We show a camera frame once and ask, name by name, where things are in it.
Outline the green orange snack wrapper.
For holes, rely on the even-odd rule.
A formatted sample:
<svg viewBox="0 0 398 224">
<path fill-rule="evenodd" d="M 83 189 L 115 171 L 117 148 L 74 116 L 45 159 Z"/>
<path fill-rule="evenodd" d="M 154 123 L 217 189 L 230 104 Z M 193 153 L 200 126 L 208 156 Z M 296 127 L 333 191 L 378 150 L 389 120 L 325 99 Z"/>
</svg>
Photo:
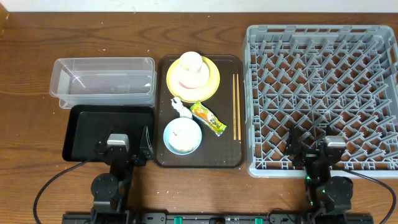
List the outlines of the green orange snack wrapper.
<svg viewBox="0 0 398 224">
<path fill-rule="evenodd" d="M 201 122 L 205 123 L 217 136 L 221 136 L 227 125 L 223 124 L 207 107 L 201 102 L 196 102 L 190 107 L 191 113 Z"/>
</svg>

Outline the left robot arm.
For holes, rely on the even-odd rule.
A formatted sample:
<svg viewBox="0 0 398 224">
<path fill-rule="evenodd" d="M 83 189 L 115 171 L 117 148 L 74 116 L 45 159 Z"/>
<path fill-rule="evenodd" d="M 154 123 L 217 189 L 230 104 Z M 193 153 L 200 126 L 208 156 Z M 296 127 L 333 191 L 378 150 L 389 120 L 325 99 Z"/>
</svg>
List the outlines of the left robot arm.
<svg viewBox="0 0 398 224">
<path fill-rule="evenodd" d="M 94 196 L 92 223 L 140 223 L 140 215 L 127 207 L 135 167 L 154 158 L 149 128 L 144 126 L 137 147 L 127 134 L 109 131 L 94 146 L 96 155 L 110 170 L 98 175 L 91 184 Z"/>
</svg>

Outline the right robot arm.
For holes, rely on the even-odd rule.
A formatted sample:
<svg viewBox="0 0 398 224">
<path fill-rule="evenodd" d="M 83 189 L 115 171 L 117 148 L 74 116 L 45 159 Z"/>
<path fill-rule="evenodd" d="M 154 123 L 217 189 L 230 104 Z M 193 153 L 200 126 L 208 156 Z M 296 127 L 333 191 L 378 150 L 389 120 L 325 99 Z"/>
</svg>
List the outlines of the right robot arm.
<svg viewBox="0 0 398 224">
<path fill-rule="evenodd" d="M 295 223 L 347 223 L 351 209 L 353 182 L 348 177 L 332 176 L 330 167 L 341 160 L 346 143 L 341 136 L 326 135 L 315 149 L 299 141 L 295 128 L 290 129 L 284 154 L 292 164 L 304 168 L 305 191 L 311 208 L 295 218 Z"/>
</svg>

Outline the white tissue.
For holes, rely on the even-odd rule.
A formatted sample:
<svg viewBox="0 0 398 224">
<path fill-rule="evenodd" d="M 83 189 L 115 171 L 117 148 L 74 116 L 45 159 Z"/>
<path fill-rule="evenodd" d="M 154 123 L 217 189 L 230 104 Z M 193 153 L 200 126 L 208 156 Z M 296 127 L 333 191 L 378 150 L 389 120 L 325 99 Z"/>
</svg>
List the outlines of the white tissue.
<svg viewBox="0 0 398 224">
<path fill-rule="evenodd" d="M 179 113 L 179 116 L 181 118 L 189 118 L 192 119 L 193 115 L 192 112 L 183 105 L 181 99 L 179 97 L 174 97 L 171 99 L 172 102 L 172 107 L 177 110 L 177 112 Z"/>
</svg>

